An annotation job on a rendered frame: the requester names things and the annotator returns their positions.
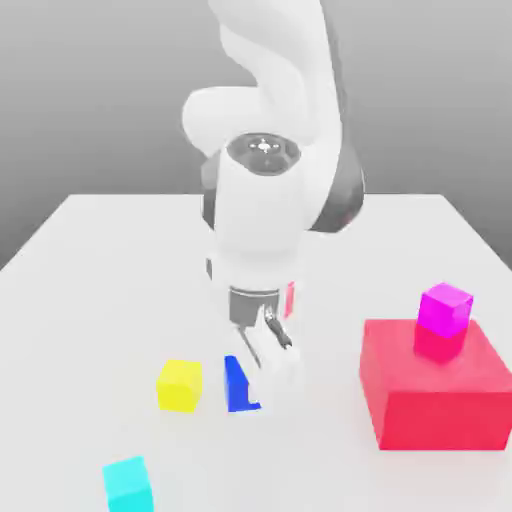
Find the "small cyan cube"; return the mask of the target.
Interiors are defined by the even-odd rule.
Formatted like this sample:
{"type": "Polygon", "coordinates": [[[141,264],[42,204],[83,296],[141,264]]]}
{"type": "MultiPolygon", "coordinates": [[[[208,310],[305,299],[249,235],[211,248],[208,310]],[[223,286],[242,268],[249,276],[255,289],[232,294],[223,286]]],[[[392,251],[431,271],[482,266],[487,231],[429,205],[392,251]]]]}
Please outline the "small cyan cube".
{"type": "Polygon", "coordinates": [[[108,512],[155,512],[149,474],[142,456],[102,468],[108,512]]]}

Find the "small blue cube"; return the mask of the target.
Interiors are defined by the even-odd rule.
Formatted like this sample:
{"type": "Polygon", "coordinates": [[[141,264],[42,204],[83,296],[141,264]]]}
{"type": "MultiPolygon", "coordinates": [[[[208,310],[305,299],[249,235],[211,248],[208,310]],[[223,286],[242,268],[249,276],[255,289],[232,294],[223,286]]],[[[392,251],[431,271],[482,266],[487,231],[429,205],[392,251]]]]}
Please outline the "small blue cube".
{"type": "Polygon", "coordinates": [[[237,358],[233,355],[224,357],[224,389],[227,409],[232,412],[259,410],[259,402],[249,400],[249,382],[237,358]]]}

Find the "small magenta cube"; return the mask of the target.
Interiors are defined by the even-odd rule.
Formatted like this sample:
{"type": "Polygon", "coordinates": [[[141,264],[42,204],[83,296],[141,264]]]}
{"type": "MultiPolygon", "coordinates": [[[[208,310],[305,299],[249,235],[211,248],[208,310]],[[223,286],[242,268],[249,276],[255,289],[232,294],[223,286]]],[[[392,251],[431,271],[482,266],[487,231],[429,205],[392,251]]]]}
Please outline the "small magenta cube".
{"type": "Polygon", "coordinates": [[[469,325],[474,296],[446,282],[422,293],[417,323],[450,338],[469,325]]]}

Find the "large red box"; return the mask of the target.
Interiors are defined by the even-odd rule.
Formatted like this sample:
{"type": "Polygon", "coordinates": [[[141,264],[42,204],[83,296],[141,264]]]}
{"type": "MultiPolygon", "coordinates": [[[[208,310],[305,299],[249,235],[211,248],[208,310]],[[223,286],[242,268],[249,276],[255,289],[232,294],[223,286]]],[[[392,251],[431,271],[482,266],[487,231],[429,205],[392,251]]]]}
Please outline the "large red box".
{"type": "Polygon", "coordinates": [[[433,333],[413,319],[364,323],[359,376],[382,450],[502,450],[512,430],[512,371],[476,321],[439,364],[414,350],[433,333]]]}

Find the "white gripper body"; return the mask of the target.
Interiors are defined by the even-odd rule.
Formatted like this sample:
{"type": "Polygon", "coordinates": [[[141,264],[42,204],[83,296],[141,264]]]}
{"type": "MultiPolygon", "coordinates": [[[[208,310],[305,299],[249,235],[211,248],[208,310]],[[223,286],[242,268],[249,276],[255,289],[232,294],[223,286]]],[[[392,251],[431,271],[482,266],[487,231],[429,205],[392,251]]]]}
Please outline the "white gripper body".
{"type": "Polygon", "coordinates": [[[288,409],[300,389],[301,354],[284,324],[258,320],[253,328],[239,328],[238,339],[238,360],[252,397],[267,413],[288,409]]]}

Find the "small yellow cube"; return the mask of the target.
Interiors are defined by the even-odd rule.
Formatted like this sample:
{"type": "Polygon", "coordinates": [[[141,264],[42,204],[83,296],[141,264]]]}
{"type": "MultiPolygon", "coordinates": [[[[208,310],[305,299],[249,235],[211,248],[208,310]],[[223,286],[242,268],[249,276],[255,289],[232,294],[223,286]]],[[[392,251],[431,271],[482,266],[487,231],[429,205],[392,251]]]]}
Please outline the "small yellow cube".
{"type": "Polygon", "coordinates": [[[193,413],[202,389],[200,362],[168,360],[156,381],[158,406],[161,410],[193,413]]]}

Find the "small red cube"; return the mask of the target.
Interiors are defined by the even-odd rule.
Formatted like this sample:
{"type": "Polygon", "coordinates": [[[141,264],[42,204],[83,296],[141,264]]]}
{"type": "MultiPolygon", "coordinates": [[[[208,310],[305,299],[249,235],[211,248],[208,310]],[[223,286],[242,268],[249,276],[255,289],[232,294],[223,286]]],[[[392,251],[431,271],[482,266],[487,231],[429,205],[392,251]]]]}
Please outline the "small red cube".
{"type": "Polygon", "coordinates": [[[417,324],[414,330],[414,353],[439,364],[447,363],[461,352],[467,331],[468,328],[464,328],[453,336],[444,337],[417,324]]]}

